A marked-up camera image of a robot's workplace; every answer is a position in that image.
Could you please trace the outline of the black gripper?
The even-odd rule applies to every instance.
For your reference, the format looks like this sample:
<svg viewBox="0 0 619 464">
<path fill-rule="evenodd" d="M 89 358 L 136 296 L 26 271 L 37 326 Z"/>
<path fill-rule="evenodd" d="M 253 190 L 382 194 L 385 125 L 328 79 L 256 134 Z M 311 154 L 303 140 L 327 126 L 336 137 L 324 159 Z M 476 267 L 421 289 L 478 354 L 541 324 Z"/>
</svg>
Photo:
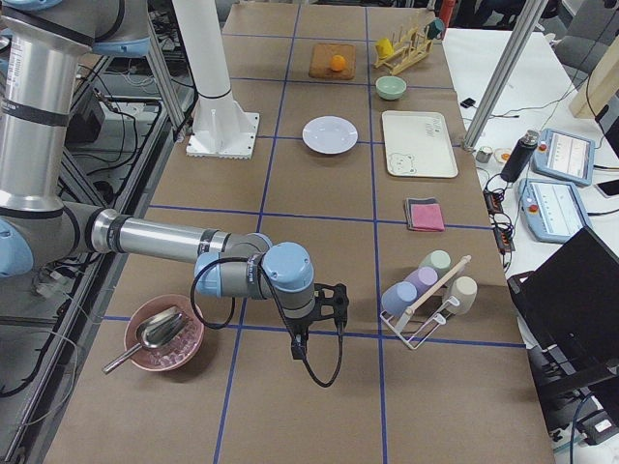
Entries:
<svg viewBox="0 0 619 464">
<path fill-rule="evenodd" d="M 300 308 L 289 310 L 292 358 L 300 361 L 306 356 L 310 326 L 314 322 L 332 320 L 338 337 L 343 337 L 348 319 L 348 305 L 344 284 L 315 283 L 313 295 L 308 302 Z"/>
</svg>

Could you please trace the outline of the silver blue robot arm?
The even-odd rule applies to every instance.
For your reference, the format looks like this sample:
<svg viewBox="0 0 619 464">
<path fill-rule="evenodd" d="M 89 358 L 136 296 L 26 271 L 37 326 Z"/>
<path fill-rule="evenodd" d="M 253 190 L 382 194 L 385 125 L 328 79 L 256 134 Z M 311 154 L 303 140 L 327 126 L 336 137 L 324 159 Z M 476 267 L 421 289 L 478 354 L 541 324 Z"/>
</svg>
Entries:
<svg viewBox="0 0 619 464">
<path fill-rule="evenodd" d="M 193 293 L 273 299 L 297 360 L 307 356 L 313 322 L 344 329 L 344 286 L 317 283 L 298 244 L 157 223 L 58 196 L 79 60 L 87 53 L 145 56 L 145 2 L 6 1 L 1 16 L 13 34 L 1 101 L 2 276 L 81 252 L 135 253 L 192 263 Z"/>
</svg>

